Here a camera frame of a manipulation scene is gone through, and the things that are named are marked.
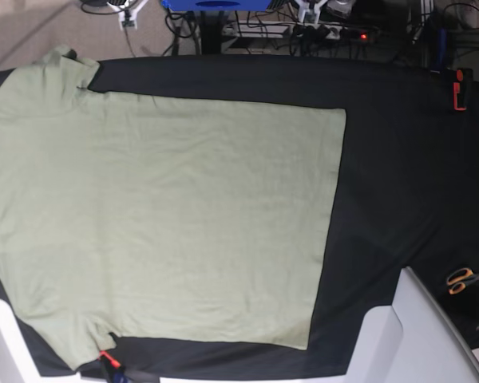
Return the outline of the white bin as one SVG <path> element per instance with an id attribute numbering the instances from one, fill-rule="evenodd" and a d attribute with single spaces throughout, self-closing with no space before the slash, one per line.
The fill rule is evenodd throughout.
<path id="1" fill-rule="evenodd" d="M 26 346 L 10 306 L 0 299 L 0 382 L 40 382 L 40 374 Z"/>
<path id="2" fill-rule="evenodd" d="M 479 361 L 409 267 L 362 321 L 345 382 L 479 382 Z"/>

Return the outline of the black power strip red light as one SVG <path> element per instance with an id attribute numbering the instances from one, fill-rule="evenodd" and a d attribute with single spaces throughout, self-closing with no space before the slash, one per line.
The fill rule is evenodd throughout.
<path id="1" fill-rule="evenodd" d="M 376 28 L 343 27 L 339 32 L 341 41 L 359 42 L 362 44 L 374 43 L 380 35 Z"/>

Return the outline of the red black clamp right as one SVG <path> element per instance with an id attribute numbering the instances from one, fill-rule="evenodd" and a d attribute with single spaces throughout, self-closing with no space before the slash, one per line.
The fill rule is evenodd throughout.
<path id="1" fill-rule="evenodd" d="M 464 112 L 470 99 L 473 86 L 473 71 L 470 68 L 459 68 L 453 82 L 453 108 L 455 111 Z"/>

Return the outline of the white bin right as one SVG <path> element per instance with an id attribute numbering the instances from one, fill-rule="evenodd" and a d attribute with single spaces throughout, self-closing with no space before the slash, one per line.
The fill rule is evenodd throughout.
<path id="1" fill-rule="evenodd" d="M 479 382 L 479 361 L 409 267 L 362 321 L 345 382 Z"/>

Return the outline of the black table cloth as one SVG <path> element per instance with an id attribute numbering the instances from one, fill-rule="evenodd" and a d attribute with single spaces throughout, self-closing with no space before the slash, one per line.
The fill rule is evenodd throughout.
<path id="1" fill-rule="evenodd" d="M 101 63 L 97 92 L 346 110 L 324 272 L 305 351 L 273 345 L 121 338 L 113 356 L 162 377 L 255 381 L 346 372 L 365 313 L 393 300 L 411 267 L 466 343 L 479 348 L 479 83 L 453 108 L 452 77 L 424 69 L 288 56 L 141 57 Z"/>

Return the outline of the white bin left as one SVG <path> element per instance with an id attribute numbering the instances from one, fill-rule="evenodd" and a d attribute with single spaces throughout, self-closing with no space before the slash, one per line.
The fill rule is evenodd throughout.
<path id="1" fill-rule="evenodd" d="M 10 306 L 0 299 L 0 382 L 40 382 L 40 374 L 26 346 Z"/>

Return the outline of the red black clamp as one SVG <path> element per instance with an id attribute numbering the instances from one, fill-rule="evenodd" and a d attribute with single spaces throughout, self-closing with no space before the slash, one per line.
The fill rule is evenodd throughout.
<path id="1" fill-rule="evenodd" d="M 453 108 L 455 111 L 464 112 L 470 99 L 473 86 L 473 71 L 470 68 L 459 68 L 453 82 Z"/>
<path id="2" fill-rule="evenodd" d="M 125 375 L 125 367 L 109 353 L 101 351 L 99 361 L 104 378 L 108 383 L 129 383 L 129 379 Z"/>

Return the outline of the red black clamp bottom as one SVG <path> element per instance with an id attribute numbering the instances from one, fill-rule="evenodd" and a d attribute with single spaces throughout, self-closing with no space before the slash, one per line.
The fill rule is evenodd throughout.
<path id="1" fill-rule="evenodd" d="M 104 378 L 108 383 L 129 383 L 129 379 L 125 375 L 125 367 L 109 353 L 101 351 L 99 361 Z"/>

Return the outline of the orange handled scissors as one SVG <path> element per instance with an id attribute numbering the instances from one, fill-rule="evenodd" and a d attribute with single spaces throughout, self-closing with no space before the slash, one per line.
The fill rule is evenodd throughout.
<path id="1" fill-rule="evenodd" d="M 468 286 L 479 282 L 479 273 L 474 272 L 471 268 L 463 267 L 450 274 L 445 282 L 449 295 L 456 295 Z"/>

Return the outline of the blue plastic box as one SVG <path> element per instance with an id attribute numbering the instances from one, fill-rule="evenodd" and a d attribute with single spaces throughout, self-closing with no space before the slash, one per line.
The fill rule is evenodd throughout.
<path id="1" fill-rule="evenodd" d="M 186 11 L 264 11 L 271 0 L 164 0 L 163 6 L 176 12 Z"/>

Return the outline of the light green T-shirt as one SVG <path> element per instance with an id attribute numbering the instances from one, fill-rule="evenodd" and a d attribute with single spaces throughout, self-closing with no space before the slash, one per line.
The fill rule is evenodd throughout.
<path id="1" fill-rule="evenodd" d="M 97 93 L 67 47 L 0 87 L 0 280 L 71 368 L 118 337 L 305 350 L 343 109 Z"/>

